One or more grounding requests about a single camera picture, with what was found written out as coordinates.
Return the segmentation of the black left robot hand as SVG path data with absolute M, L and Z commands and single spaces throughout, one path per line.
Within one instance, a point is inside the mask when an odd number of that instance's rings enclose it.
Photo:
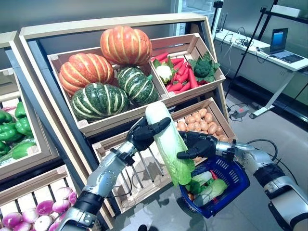
M 127 141 L 131 142 L 138 151 L 144 151 L 154 142 L 154 136 L 166 129 L 170 122 L 171 119 L 165 117 L 154 124 L 148 124 L 144 116 L 129 130 Z

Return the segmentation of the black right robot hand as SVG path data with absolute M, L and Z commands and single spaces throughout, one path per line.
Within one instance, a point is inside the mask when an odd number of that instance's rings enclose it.
M 214 158 L 216 156 L 218 140 L 214 136 L 196 131 L 180 131 L 179 134 L 188 150 L 178 152 L 178 159 Z

